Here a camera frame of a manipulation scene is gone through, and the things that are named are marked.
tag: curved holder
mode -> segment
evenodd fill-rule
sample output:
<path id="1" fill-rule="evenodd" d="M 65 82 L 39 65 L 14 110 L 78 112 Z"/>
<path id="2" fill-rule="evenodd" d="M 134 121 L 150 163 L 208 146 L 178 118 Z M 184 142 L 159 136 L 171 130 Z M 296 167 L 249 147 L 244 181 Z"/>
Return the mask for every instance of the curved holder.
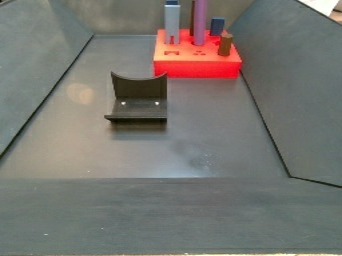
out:
<path id="1" fill-rule="evenodd" d="M 147 79 L 133 79 L 111 72 L 115 103 L 105 118 L 121 120 L 167 120 L 167 73 Z"/>

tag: red block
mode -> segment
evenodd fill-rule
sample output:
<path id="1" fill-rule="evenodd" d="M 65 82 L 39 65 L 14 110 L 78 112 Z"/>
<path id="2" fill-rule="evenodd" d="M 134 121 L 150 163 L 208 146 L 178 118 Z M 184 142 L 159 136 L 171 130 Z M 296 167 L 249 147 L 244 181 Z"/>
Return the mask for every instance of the red block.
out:
<path id="1" fill-rule="evenodd" d="M 238 78 L 242 60 L 236 46 L 230 56 L 220 56 L 220 36 L 206 31 L 206 44 L 196 46 L 188 29 L 181 30 L 181 44 L 165 44 L 165 30 L 158 30 L 154 67 L 155 76 Z"/>

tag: bin floor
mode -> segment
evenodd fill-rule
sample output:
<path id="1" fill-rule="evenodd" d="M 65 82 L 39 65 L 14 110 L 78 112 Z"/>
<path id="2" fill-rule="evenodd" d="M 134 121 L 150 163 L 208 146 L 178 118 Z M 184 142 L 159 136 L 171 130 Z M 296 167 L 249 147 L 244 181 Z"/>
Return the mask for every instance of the bin floor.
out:
<path id="1" fill-rule="evenodd" d="M 0 161 L 0 254 L 338 253 L 342 190 L 289 179 L 245 80 L 169 79 L 169 121 L 113 125 L 110 72 L 154 36 L 98 36 Z"/>

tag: gray panel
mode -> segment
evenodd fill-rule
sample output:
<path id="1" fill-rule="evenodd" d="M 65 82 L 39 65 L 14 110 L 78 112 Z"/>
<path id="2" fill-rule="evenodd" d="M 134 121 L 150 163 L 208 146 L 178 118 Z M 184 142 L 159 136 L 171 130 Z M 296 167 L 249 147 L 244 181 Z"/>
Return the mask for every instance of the gray panel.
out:
<path id="1" fill-rule="evenodd" d="M 149 34 L 165 27 L 165 0 L 62 0 L 98 34 Z M 214 16 L 230 25 L 254 0 L 213 0 L 208 29 Z M 192 0 L 181 1 L 181 28 L 190 28 Z"/>
<path id="2" fill-rule="evenodd" d="M 58 0 L 2 5 L 0 154 L 91 36 Z"/>
<path id="3" fill-rule="evenodd" d="M 298 180 L 2 180 L 0 192 L 2 255 L 342 251 L 342 190 Z"/>
<path id="4" fill-rule="evenodd" d="M 342 27 L 294 0 L 258 0 L 230 31 L 296 177 L 342 185 Z"/>
<path id="5" fill-rule="evenodd" d="M 103 118 L 111 71 L 153 77 L 154 45 L 155 36 L 93 39 L 3 158 L 0 178 L 288 177 L 241 78 L 169 79 L 166 129 Z"/>

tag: purple peg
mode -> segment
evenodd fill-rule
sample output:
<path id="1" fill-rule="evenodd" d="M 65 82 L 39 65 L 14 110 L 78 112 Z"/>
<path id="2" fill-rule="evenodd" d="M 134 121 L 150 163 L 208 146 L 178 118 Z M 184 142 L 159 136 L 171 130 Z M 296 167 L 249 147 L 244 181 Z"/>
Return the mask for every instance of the purple peg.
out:
<path id="1" fill-rule="evenodd" d="M 196 2 L 194 44 L 206 43 L 208 0 Z"/>

